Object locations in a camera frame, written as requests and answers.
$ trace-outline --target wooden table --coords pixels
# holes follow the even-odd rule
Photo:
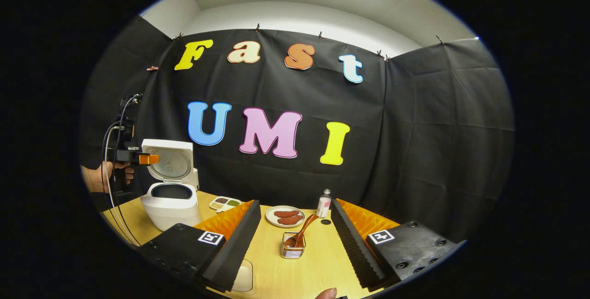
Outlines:
[[[215,216],[216,211],[209,207],[215,196],[202,191],[196,193],[201,219]],[[139,198],[120,207],[131,233],[140,244],[162,233],[149,219]],[[209,290],[235,299],[315,299],[320,292],[333,287],[337,288],[337,297],[346,295],[349,299],[358,299],[382,290],[369,292],[360,287],[334,223],[313,222],[305,231],[307,246],[303,256],[300,259],[281,257],[279,247],[283,232],[299,231],[301,225],[289,229],[272,225],[264,216],[268,208],[270,206],[260,206],[261,220],[244,257],[253,264],[253,290],[249,294]],[[316,212],[311,209],[302,211],[306,218]],[[121,233],[110,212],[105,211],[104,215]],[[331,219],[331,211],[326,219]]]

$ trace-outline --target white cable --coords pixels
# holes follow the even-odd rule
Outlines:
[[[107,152],[105,152],[105,162],[107,161],[107,154],[109,153],[109,139],[110,139],[111,132],[114,129],[119,129],[119,128],[120,128],[119,126],[115,126],[115,127],[111,127],[111,129],[109,130],[109,134],[107,136],[107,143],[106,143],[106,150],[107,150]],[[114,206],[114,202],[112,200],[112,192],[111,192],[111,188],[110,188],[110,180],[109,180],[109,177],[107,176],[107,172],[106,171],[107,171],[106,169],[105,169],[105,171],[103,171],[103,175],[107,178],[107,187],[109,188],[109,196],[110,196],[110,199],[111,199],[112,209],[114,210],[115,215],[117,215],[117,218],[118,218],[118,221],[119,221],[119,224],[120,224],[120,228],[122,228],[124,230],[124,232],[126,232],[126,234],[129,234],[129,238],[128,239],[131,241],[131,243],[133,245],[135,245],[135,246],[141,246],[139,244],[139,242],[131,240],[131,238],[133,238],[133,236],[131,235],[131,232],[127,229],[126,226],[124,226],[124,222],[121,220],[121,217],[118,214],[118,211],[117,211],[116,207]]]

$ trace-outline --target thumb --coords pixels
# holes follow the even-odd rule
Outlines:
[[[131,162],[117,162],[114,164],[114,168],[115,169],[122,169],[124,167],[128,167],[129,165],[131,165]]]
[[[336,288],[329,288],[327,290],[322,291],[316,297],[316,299],[335,299],[336,298]]]
[[[98,170],[101,171],[101,176],[103,177],[103,181],[109,180],[110,175],[112,173],[112,162],[111,161],[107,161],[107,162],[103,161],[103,167],[102,168],[99,167]]]

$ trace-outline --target spice tray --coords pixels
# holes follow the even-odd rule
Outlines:
[[[227,211],[233,207],[240,206],[242,201],[234,198],[228,198],[227,196],[217,196],[209,203],[209,207],[215,209],[217,213]]]

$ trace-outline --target light blue letter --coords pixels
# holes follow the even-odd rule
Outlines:
[[[363,64],[356,60],[354,55],[342,55],[338,59],[344,62],[344,76],[348,81],[354,83],[363,82],[363,76],[356,74],[356,68],[362,68]]]
[[[219,144],[225,134],[225,117],[231,110],[231,105],[227,103],[213,104],[215,110],[215,129],[210,135],[203,133],[203,112],[207,108],[207,103],[191,102],[188,104],[188,135],[192,141],[203,145],[213,146]]]

